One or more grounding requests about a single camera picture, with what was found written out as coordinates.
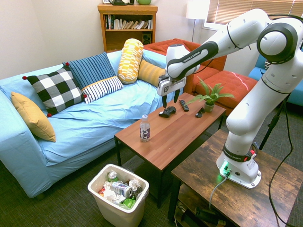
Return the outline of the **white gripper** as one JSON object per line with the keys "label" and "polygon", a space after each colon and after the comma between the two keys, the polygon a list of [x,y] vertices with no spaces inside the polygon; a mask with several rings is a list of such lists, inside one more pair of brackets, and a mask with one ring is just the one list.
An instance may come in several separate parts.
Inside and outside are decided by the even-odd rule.
{"label": "white gripper", "polygon": [[180,94],[180,89],[183,88],[185,84],[186,78],[173,82],[171,81],[171,78],[169,76],[162,75],[159,77],[157,93],[162,97],[162,103],[164,108],[167,107],[167,94],[175,91],[173,101],[174,103],[176,103]]}

